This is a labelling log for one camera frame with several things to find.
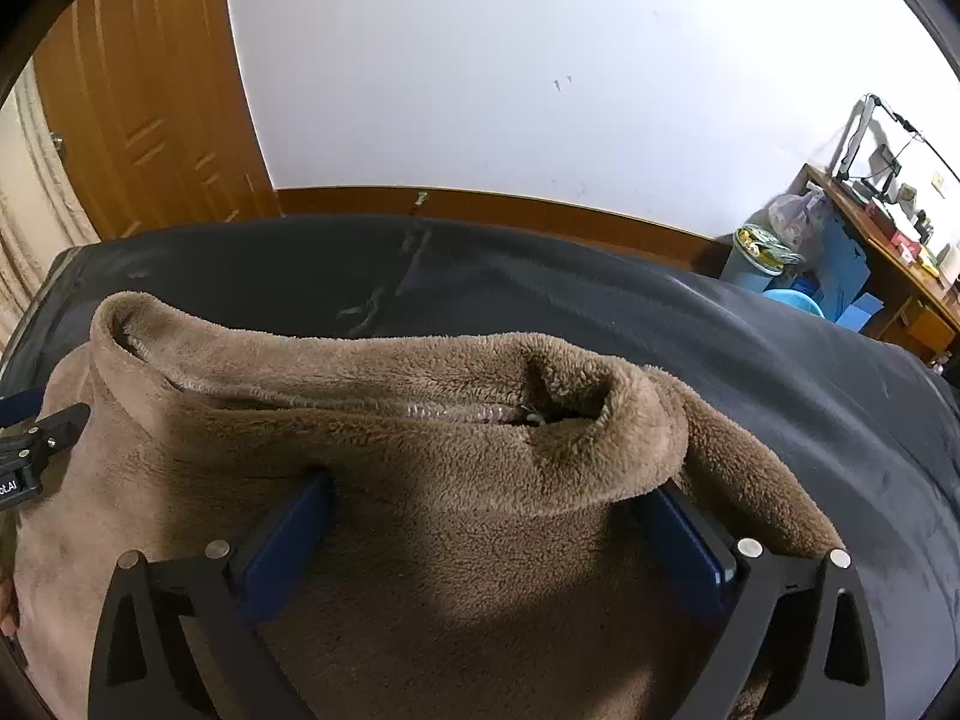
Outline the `brown fleece jacket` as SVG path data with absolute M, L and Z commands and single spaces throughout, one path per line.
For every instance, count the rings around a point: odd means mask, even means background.
M 331 534 L 262 635 L 332 718 L 664 718 L 711 632 L 656 575 L 640 499 L 675 483 L 731 532 L 841 539 L 773 450 L 656 367 L 535 333 L 327 340 L 110 296 L 44 406 L 91 410 L 5 520 L 3 603 L 53 715 L 86 712 L 124 551 L 199 554 L 309 473 Z

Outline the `beige curtain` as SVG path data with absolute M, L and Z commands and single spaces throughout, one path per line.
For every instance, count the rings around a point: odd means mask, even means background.
M 55 148 L 32 62 L 2 106 L 0 190 L 0 305 L 2 348 L 7 348 L 57 255 L 99 241 Z

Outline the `black bed cover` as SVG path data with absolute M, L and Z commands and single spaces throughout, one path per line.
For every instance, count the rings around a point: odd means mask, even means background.
M 3 358 L 3 392 L 46 383 L 119 291 L 293 337 L 548 333 L 672 372 L 776 450 L 838 525 L 890 717 L 957 715 L 958 395 L 905 351 L 711 278 L 535 234 L 291 216 L 59 255 Z

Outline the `blue plastic basin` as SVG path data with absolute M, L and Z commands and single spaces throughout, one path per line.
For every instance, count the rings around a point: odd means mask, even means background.
M 805 314 L 811 314 L 811 316 L 823 319 L 823 310 L 820 309 L 820 305 L 818 305 L 809 294 L 801 293 L 797 291 L 797 289 L 768 289 L 768 291 L 763 293 L 763 296 L 771 299 L 771 301 L 789 305 L 789 307 L 794 307 L 794 309 L 800 310 L 800 312 L 805 312 Z

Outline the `round wooden desk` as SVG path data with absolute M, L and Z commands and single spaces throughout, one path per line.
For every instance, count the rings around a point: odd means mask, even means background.
M 864 247 L 871 270 L 866 291 L 884 303 L 862 335 L 901 346 L 926 364 L 942 355 L 957 361 L 957 289 L 944 288 L 918 263 L 905 262 L 874 218 L 822 169 L 804 164 L 789 190 L 796 192 L 809 182 L 822 188 L 846 232 Z

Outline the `brown wooden door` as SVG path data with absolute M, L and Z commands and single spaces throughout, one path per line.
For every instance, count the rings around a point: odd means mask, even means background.
M 228 0 L 75 0 L 34 68 L 71 187 L 101 238 L 280 213 Z

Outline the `plastic bag of items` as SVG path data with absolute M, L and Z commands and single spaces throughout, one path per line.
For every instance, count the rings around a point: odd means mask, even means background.
M 805 260 L 812 260 L 818 254 L 830 216 L 832 204 L 822 190 L 807 190 L 804 195 L 783 193 L 766 208 L 771 231 Z

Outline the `white desk lamp frame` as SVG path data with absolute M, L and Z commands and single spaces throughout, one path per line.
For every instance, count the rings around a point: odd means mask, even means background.
M 880 96 L 867 93 L 851 109 L 825 172 L 858 197 L 892 203 L 900 190 L 903 158 L 912 146 L 919 146 L 932 156 L 937 169 L 934 177 L 942 176 L 957 184 L 957 167 L 935 144 Z

